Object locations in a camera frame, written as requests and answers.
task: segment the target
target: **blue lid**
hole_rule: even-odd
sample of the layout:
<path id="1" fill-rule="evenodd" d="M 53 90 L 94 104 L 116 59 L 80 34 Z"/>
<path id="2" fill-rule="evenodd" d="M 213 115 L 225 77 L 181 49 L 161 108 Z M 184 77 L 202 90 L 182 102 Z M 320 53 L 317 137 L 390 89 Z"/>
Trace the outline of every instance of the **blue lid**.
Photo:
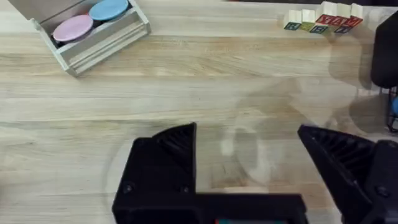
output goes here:
<path id="1" fill-rule="evenodd" d="M 104 0 L 95 4 L 88 14 L 97 21 L 110 20 L 122 14 L 128 5 L 127 0 Z"/>

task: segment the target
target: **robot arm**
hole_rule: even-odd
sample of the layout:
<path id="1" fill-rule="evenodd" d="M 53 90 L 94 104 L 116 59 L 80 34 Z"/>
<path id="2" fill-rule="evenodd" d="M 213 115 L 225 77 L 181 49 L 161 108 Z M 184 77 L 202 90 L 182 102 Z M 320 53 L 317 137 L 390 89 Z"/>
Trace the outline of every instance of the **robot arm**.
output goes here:
<path id="1" fill-rule="evenodd" d="M 398 144 L 301 126 L 346 224 L 398 223 Z M 134 141 L 113 203 L 118 224 L 306 224 L 299 194 L 196 193 L 196 124 Z"/>

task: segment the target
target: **pink round container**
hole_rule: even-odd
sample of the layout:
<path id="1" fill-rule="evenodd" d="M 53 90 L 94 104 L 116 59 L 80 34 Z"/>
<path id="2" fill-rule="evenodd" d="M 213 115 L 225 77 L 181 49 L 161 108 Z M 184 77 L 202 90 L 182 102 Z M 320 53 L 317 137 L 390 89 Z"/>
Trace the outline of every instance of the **pink round container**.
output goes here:
<path id="1" fill-rule="evenodd" d="M 61 42 L 75 40 L 85 35 L 93 26 L 93 19 L 88 15 L 75 16 L 63 21 L 52 34 Z"/>

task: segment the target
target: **wooden table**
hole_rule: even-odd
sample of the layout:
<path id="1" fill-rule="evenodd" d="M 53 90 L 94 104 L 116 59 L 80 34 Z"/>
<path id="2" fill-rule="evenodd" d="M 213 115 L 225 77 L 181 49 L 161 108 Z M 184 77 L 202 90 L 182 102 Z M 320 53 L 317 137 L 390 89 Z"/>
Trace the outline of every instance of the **wooden table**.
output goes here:
<path id="1" fill-rule="evenodd" d="M 298 192 L 312 223 L 338 223 L 296 131 L 393 138 L 369 71 L 374 30 L 396 9 L 365 7 L 335 37 L 281 28 L 288 9 L 314 5 L 138 3 L 153 34 L 73 78 L 1 0 L 1 223 L 112 223 L 133 139 L 191 121 L 198 191 Z"/>

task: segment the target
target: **black plastic part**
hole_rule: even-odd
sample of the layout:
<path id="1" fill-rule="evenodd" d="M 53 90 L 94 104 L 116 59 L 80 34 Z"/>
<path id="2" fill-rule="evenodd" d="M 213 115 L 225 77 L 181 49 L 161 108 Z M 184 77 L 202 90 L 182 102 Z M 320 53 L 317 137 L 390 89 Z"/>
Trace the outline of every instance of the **black plastic part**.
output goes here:
<path id="1" fill-rule="evenodd" d="M 374 147 L 372 169 L 365 189 L 373 201 L 373 209 L 363 224 L 398 223 L 398 144 L 378 141 Z"/>
<path id="2" fill-rule="evenodd" d="M 373 47 L 371 80 L 382 88 L 398 85 L 398 12 L 376 29 Z"/>
<path id="3" fill-rule="evenodd" d="M 345 222 L 361 223 L 373 206 L 364 186 L 374 155 L 374 142 L 304 125 L 298 135 Z"/>
<path id="4" fill-rule="evenodd" d="M 308 223 L 297 194 L 196 194 L 195 141 L 195 123 L 134 141 L 112 207 L 117 224 Z"/>
<path id="5" fill-rule="evenodd" d="M 303 200 L 294 194 L 147 194 L 129 195 L 120 203 L 129 216 L 119 224 L 214 224 L 219 219 L 308 223 Z"/>

